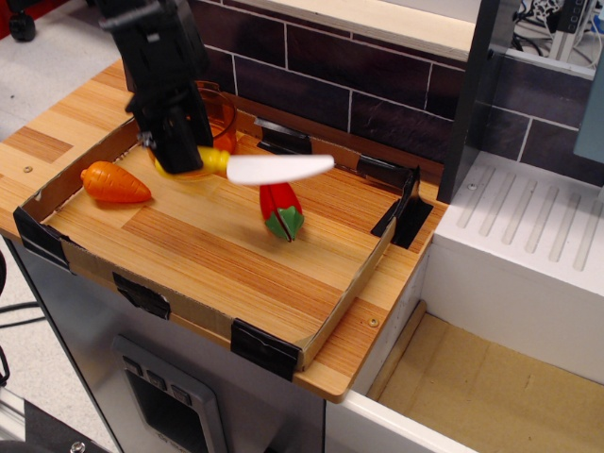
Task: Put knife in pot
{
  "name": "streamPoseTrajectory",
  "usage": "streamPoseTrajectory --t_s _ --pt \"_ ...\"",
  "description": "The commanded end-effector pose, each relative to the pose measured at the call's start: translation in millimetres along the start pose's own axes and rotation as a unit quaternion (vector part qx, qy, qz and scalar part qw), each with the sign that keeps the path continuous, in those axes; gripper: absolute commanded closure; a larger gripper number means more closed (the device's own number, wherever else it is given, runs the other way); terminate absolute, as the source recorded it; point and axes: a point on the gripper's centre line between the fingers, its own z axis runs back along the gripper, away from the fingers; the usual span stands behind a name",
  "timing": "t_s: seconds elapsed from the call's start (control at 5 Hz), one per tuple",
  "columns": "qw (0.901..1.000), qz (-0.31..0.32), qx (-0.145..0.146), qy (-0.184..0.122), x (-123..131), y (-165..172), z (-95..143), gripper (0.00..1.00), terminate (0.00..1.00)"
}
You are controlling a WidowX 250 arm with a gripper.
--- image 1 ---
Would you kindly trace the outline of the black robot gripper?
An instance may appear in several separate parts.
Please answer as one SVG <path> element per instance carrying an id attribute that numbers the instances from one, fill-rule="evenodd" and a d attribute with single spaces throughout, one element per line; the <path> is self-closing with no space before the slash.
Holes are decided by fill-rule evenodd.
<path id="1" fill-rule="evenodd" d="M 126 110 L 145 124 L 143 108 L 173 89 L 198 81 L 209 57 L 186 1 L 98 1 L 101 28 L 113 38 L 133 93 Z M 148 111 L 151 149 L 168 174 L 203 166 L 197 145 L 213 146 L 205 103 L 196 84 L 188 86 L 187 110 Z"/>

